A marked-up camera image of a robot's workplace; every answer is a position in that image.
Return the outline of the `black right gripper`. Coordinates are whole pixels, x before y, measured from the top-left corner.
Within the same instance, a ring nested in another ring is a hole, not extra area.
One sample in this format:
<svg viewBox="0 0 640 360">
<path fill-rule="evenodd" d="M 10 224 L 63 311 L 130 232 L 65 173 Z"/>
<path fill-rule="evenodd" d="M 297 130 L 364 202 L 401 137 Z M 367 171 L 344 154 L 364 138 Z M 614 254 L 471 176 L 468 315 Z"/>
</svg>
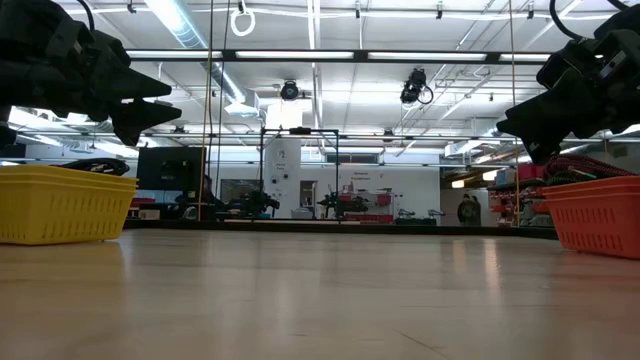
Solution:
<svg viewBox="0 0 640 360">
<path fill-rule="evenodd" d="M 560 153 L 570 133 L 593 135 L 625 130 L 636 120 L 639 100 L 639 6 L 617 4 L 591 38 L 569 30 L 551 4 L 552 22 L 569 42 L 553 53 L 539 71 L 546 92 L 505 112 L 497 129 L 519 138 L 534 164 Z"/>
</svg>

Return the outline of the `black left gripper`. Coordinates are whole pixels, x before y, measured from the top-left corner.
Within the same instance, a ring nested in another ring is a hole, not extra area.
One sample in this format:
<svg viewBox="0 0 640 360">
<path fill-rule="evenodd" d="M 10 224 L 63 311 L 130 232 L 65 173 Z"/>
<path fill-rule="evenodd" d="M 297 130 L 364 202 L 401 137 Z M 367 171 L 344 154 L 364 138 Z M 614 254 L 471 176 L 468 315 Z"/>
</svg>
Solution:
<svg viewBox="0 0 640 360">
<path fill-rule="evenodd" d="M 1 3 L 1 104 L 61 117 L 111 118 L 114 134 L 136 146 L 141 133 L 182 115 L 164 102 L 171 87 L 130 67 L 120 40 L 71 18 L 53 1 Z"/>
</svg>

